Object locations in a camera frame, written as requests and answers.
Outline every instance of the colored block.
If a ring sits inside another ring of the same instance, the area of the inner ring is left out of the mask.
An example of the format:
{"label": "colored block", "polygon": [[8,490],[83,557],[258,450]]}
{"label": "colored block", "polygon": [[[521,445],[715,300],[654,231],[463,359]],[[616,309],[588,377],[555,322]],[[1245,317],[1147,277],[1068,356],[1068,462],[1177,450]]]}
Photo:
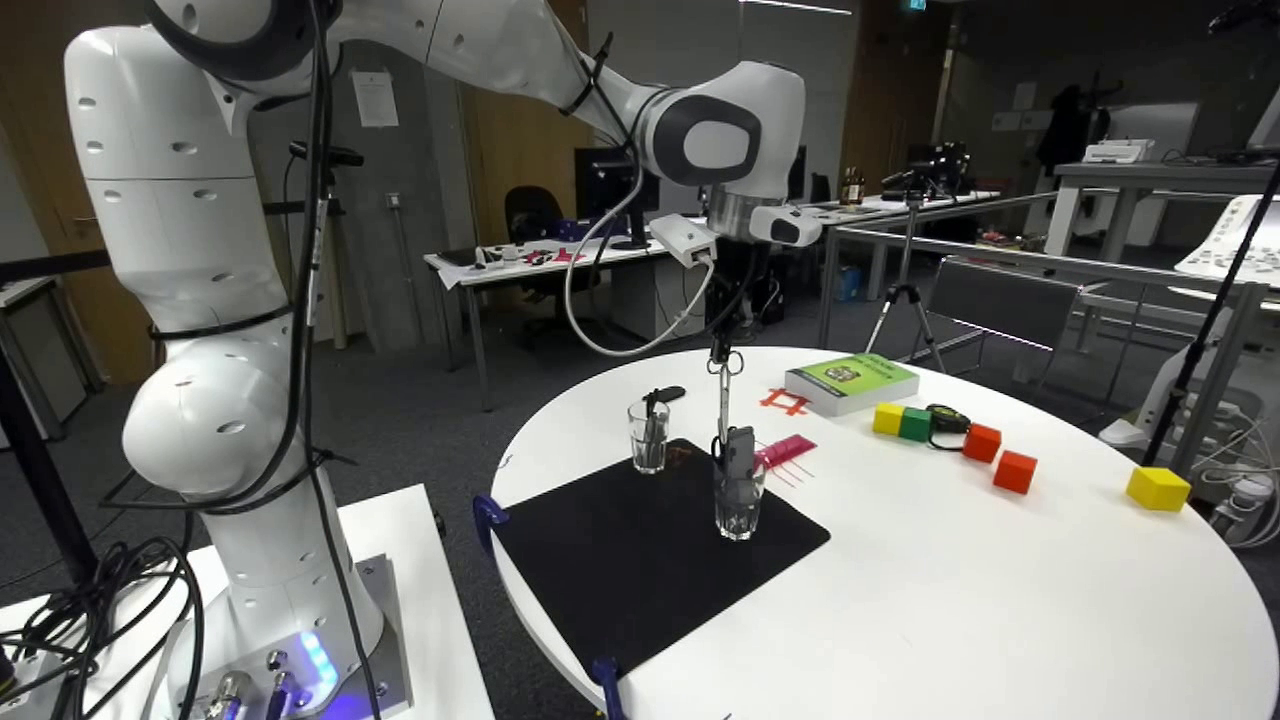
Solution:
{"label": "colored block", "polygon": [[900,435],[904,433],[904,408],[900,404],[880,404],[873,415],[877,435]]}
{"label": "colored block", "polygon": [[904,442],[929,445],[932,442],[932,415],[923,408],[904,408]]}
{"label": "colored block", "polygon": [[1179,514],[1191,500],[1191,484],[1173,468],[1134,468],[1123,494],[1147,514]]}
{"label": "colored block", "polygon": [[1000,464],[995,464],[992,484],[1002,490],[1002,494],[1028,498],[1032,494],[1032,476],[1036,476],[1036,455],[1002,451]]}
{"label": "colored block", "polygon": [[966,424],[966,433],[962,433],[962,455],[966,455],[966,462],[981,462],[981,464],[992,464],[995,451],[1000,451],[1000,433],[989,427],[989,424]]}

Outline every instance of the glass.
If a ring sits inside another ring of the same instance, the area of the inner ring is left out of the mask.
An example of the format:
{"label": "glass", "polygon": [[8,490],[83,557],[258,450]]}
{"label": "glass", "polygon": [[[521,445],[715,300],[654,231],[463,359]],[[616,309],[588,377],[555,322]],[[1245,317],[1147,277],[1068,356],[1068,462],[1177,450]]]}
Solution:
{"label": "glass", "polygon": [[725,542],[743,544],[759,528],[763,464],[739,471],[715,468],[715,528]]}
{"label": "glass", "polygon": [[628,424],[630,424],[630,468],[638,476],[654,476],[667,468],[667,404],[630,404]]}

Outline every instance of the paper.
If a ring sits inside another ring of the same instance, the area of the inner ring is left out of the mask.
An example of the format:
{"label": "paper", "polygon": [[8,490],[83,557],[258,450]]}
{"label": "paper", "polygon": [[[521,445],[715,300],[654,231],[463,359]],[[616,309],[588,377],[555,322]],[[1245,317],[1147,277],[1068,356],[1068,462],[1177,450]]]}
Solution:
{"label": "paper", "polygon": [[390,73],[352,73],[361,128],[401,128]]}

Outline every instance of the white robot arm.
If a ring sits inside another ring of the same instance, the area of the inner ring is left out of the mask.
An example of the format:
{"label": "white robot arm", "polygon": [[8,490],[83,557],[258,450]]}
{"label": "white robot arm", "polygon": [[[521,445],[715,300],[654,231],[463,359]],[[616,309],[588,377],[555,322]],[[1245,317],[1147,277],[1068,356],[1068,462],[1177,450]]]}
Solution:
{"label": "white robot arm", "polygon": [[[545,0],[315,0],[323,45],[390,45],[457,82],[535,97],[628,142],[676,181],[715,194],[706,228],[658,224],[672,253],[695,260],[715,236],[806,244],[773,202],[798,146],[802,82],[736,65],[695,89],[638,89],[568,45]],[[133,468],[206,509],[202,528],[229,568],[206,609],[198,702],[229,676],[268,696],[283,671],[295,713],[319,713],[352,676],[338,581],[365,653],[384,612],[347,564],[323,557],[337,526],[295,427],[286,292],[270,266],[258,188],[249,158],[249,113],[311,84],[311,0],[150,0],[142,27],[94,27],[64,57],[81,173],[123,288],[138,296],[163,368],[138,389],[123,451]],[[210,514],[214,500],[258,505]],[[166,691],[186,686],[180,647]]]}

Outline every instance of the ceiling light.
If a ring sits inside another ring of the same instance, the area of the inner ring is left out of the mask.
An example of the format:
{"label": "ceiling light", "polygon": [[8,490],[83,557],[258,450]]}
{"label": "ceiling light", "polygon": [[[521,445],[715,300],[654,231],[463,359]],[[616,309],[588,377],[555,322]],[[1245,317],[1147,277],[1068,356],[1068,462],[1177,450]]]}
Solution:
{"label": "ceiling light", "polygon": [[815,11],[815,16],[851,16],[851,9],[832,9],[832,5],[798,5],[798,0],[739,0],[755,9],[786,9],[786,11]]}

